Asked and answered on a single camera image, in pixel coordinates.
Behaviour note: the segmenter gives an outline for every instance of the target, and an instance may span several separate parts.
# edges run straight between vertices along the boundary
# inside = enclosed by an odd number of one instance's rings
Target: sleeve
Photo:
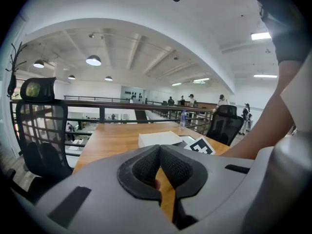
[[[260,16],[275,45],[278,64],[303,62],[312,46],[308,25],[292,0],[258,0]]]

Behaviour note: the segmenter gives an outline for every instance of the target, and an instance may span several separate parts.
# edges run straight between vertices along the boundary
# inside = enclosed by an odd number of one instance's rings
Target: table
[[[173,122],[154,124],[99,124],[84,147],[74,169],[74,173],[93,161],[137,149],[139,134],[152,134],[166,131],[172,131],[179,136],[191,136],[194,139],[202,136],[187,128],[180,130],[179,125]],[[221,155],[230,148],[213,139],[205,138],[215,150],[215,155]],[[161,208],[171,221],[174,210],[175,190],[161,168],[156,175],[156,179],[158,179],[161,184]]]

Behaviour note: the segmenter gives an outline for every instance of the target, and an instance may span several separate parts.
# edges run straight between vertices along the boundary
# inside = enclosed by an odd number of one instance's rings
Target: person
[[[195,104],[194,95],[190,94],[189,98],[190,98],[189,107],[194,107],[194,104]]]
[[[185,106],[185,99],[184,96],[181,96],[180,105]]]
[[[73,125],[71,123],[69,123],[69,122],[67,123],[67,131],[68,132],[74,132],[75,131]],[[71,141],[75,140],[75,136],[74,135],[68,134],[67,137]]]
[[[225,99],[224,95],[220,95],[220,100],[218,102],[218,105],[216,106],[216,108],[214,109],[214,112],[219,108],[219,106],[221,105],[230,105],[230,102]]]
[[[248,103],[246,103],[245,108],[243,109],[244,124],[243,124],[242,128],[239,130],[240,135],[246,134],[247,124],[248,124],[248,120],[249,120],[249,114],[250,114],[250,106]]]
[[[275,45],[278,83],[256,125],[223,156],[255,159],[260,149],[274,146],[292,127],[293,118],[280,95],[298,73],[311,50],[309,28],[300,13],[309,16],[310,10],[304,1],[258,0],[261,19]]]
[[[168,100],[168,105],[172,106],[174,104],[175,104],[175,101],[172,99],[172,97],[170,97],[169,100]]]

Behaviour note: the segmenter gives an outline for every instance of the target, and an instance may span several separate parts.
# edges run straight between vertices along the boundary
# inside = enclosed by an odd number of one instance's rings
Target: black and white marker card
[[[208,141],[205,139],[205,137],[198,138],[197,140],[188,144],[184,148],[198,152],[198,153],[203,153],[203,154],[210,154],[210,155],[215,154],[215,150],[208,143]]]

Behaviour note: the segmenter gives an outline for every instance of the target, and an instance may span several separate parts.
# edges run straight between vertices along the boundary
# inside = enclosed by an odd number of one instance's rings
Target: ceiling light
[[[36,68],[44,68],[43,60],[41,60],[41,59],[37,60],[37,61],[34,63],[34,66],[35,66]]]
[[[73,75],[70,75],[68,78],[69,78],[70,80],[76,80],[75,76],[73,76]]]
[[[204,78],[204,79],[193,80],[193,82],[204,81],[204,80],[210,80],[210,78]]]
[[[92,66],[100,66],[101,65],[101,59],[96,55],[92,55],[92,56],[88,57],[88,59],[86,60],[86,63],[88,63]]]
[[[107,81],[113,81],[113,78],[112,78],[111,76],[107,76],[107,77],[105,78],[105,80],[107,80]]]
[[[277,78],[277,76],[272,76],[272,75],[254,75],[253,77],[256,77],[256,78]]]
[[[269,32],[252,34],[252,40],[270,39],[270,38],[271,36]]]

